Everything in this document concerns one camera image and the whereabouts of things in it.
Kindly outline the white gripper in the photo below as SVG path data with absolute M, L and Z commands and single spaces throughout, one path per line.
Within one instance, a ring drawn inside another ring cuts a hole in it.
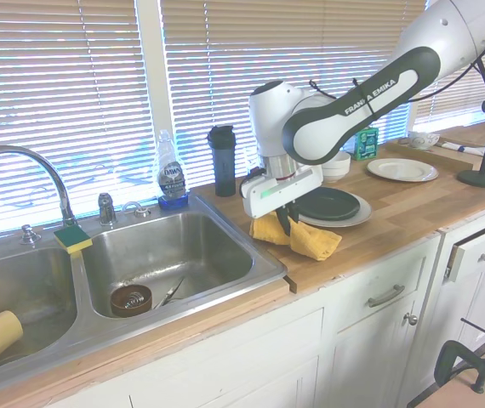
M 261 218 L 276 210 L 277 219 L 286 236 L 290 236 L 290 218 L 298 223 L 297 205 L 283 207 L 322 185 L 320 166 L 302 166 L 289 178 L 277 180 L 265 174 L 264 168 L 255 167 L 240 184 L 240 196 L 245 213 L 250 218 Z

